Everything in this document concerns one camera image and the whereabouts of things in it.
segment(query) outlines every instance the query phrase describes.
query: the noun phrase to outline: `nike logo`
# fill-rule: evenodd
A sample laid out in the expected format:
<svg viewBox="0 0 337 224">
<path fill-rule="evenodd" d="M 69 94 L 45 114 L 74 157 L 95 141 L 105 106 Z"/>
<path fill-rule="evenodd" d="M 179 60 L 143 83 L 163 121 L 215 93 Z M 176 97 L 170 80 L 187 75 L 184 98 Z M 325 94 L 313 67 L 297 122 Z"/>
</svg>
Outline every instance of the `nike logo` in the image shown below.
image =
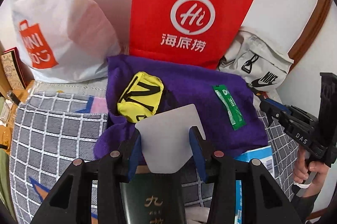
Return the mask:
<svg viewBox="0 0 337 224">
<path fill-rule="evenodd" d="M 273 83 L 276 79 L 278 78 L 278 76 L 276 76 L 275 74 L 273 74 L 272 72 L 267 72 L 266 75 L 264 75 L 262 78 L 260 79 L 255 79 L 252 81 L 252 86 L 257 88 L 257 87 L 265 87 L 265 86 L 270 86 L 270 85 L 274 85 L 276 83 Z"/>
</svg>

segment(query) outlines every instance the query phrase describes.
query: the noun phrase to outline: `red paper bag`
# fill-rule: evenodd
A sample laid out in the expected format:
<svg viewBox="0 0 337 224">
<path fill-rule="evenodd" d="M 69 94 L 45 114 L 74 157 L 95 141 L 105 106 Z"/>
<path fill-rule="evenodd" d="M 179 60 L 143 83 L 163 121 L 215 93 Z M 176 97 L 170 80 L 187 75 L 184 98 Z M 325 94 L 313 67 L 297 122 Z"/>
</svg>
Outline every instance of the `red paper bag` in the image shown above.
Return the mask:
<svg viewBox="0 0 337 224">
<path fill-rule="evenodd" d="M 130 55 L 216 68 L 253 0 L 132 0 Z"/>
</svg>

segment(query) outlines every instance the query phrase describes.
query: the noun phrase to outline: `grey checkered blanket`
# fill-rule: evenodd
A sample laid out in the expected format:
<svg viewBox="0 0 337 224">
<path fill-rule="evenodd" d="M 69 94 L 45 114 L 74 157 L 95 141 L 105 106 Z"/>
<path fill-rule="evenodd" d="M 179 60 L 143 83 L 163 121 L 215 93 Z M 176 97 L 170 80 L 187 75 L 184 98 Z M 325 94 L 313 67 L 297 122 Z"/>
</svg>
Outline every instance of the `grey checkered blanket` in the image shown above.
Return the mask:
<svg viewBox="0 0 337 224">
<path fill-rule="evenodd" d="M 35 93 L 17 109 L 10 158 L 11 194 L 20 224 L 30 223 L 38 207 L 75 158 L 93 160 L 93 146 L 106 127 L 107 114 L 74 113 L 89 97 Z M 267 124 L 263 112 L 258 118 Z M 278 123 L 266 128 L 273 149 L 275 179 L 290 199 L 297 145 Z M 185 206 L 209 207 L 213 185 L 200 181 L 194 162 L 180 170 Z M 92 187 L 92 217 L 97 217 L 97 182 Z"/>
</svg>

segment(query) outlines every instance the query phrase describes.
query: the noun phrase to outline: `black clamp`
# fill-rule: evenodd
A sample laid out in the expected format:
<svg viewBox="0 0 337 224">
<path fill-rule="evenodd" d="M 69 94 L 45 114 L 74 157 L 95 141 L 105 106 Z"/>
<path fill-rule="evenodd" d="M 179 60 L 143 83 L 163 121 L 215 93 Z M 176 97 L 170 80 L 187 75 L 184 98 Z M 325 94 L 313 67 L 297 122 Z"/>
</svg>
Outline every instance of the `black clamp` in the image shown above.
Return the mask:
<svg viewBox="0 0 337 224">
<path fill-rule="evenodd" d="M 130 140 L 100 160 L 75 159 L 48 193 L 31 224 L 91 224 L 92 181 L 97 180 L 99 224 L 126 224 L 120 182 L 128 183 L 142 148 L 136 129 Z"/>
<path fill-rule="evenodd" d="M 260 109 L 266 113 L 268 126 L 277 119 L 284 127 L 284 133 L 301 145 L 307 152 L 306 164 L 319 160 L 331 167 L 337 159 L 337 76 L 333 73 L 320 73 L 321 75 L 321 106 L 318 118 L 295 106 L 278 103 L 264 98 L 261 92 L 251 84 L 248 88 L 260 100 Z M 310 175 L 303 184 L 309 184 L 315 173 Z M 301 197 L 305 188 L 293 185 L 293 192 Z"/>
<path fill-rule="evenodd" d="M 235 219 L 235 181 L 242 184 L 242 223 L 300 224 L 301 220 L 275 179 L 258 159 L 242 162 L 217 151 L 196 126 L 190 145 L 201 180 L 214 183 L 208 224 L 232 224 Z"/>
</svg>

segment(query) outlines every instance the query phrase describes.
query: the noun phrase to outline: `pink patch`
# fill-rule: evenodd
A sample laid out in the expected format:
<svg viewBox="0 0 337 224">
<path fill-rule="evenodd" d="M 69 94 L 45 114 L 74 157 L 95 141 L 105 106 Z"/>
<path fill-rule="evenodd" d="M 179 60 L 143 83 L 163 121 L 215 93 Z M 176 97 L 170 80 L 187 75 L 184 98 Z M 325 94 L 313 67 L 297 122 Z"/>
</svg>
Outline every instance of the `pink patch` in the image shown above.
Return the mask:
<svg viewBox="0 0 337 224">
<path fill-rule="evenodd" d="M 105 98 L 94 98 L 90 113 L 107 113 L 107 100 Z"/>
</svg>

